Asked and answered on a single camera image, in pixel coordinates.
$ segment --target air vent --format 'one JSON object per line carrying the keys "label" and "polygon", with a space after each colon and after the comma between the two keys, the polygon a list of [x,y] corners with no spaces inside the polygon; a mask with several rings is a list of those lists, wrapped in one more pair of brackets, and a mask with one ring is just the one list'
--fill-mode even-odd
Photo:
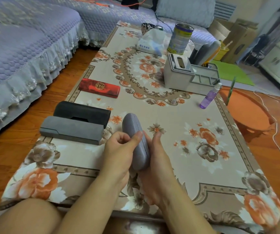
{"label": "air vent", "polygon": [[216,1],[214,16],[219,19],[229,20],[235,9],[236,6],[234,5],[222,1]]}

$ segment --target can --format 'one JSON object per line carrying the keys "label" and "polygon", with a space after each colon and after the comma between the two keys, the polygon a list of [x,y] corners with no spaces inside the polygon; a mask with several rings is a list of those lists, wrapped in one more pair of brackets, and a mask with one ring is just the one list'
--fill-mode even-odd
{"label": "can", "polygon": [[194,28],[183,23],[176,23],[167,50],[172,54],[183,55]]}
{"label": "can", "polygon": [[155,26],[155,29],[157,29],[157,30],[161,30],[161,31],[163,31],[164,29],[163,29],[163,27],[162,26],[160,26],[160,25],[156,25]]}

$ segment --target hand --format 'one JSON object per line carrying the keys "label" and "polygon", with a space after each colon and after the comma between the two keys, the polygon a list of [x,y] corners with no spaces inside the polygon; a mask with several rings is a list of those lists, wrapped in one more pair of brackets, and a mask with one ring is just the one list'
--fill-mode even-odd
{"label": "hand", "polygon": [[132,138],[118,131],[105,143],[103,166],[99,176],[108,180],[110,184],[117,185],[119,192],[127,185],[133,151],[142,136],[142,131],[135,133]]}
{"label": "hand", "polygon": [[167,199],[168,194],[178,183],[175,179],[170,159],[161,144],[161,133],[155,133],[153,140],[144,132],[148,143],[151,161],[150,167],[140,171],[139,176],[145,195],[153,201],[149,205],[159,206],[163,199]]}

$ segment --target gray plastic organizer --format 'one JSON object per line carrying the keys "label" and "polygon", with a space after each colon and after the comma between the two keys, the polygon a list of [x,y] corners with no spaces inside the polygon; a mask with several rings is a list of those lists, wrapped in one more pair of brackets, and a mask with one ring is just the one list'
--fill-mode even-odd
{"label": "gray plastic organizer", "polygon": [[[184,67],[179,65],[179,58],[182,59]],[[216,69],[191,65],[187,57],[169,53],[164,68],[164,80],[166,88],[206,95],[220,82],[220,77]]]}

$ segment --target green mat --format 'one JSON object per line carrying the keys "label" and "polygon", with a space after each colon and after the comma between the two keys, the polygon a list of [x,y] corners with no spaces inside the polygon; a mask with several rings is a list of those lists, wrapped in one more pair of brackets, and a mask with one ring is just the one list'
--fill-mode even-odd
{"label": "green mat", "polygon": [[215,60],[212,60],[210,63],[213,63],[217,66],[221,79],[232,81],[236,76],[236,82],[238,83],[248,84],[252,86],[255,85],[252,80],[245,74],[245,72],[241,68],[239,68],[238,65],[228,64]]}

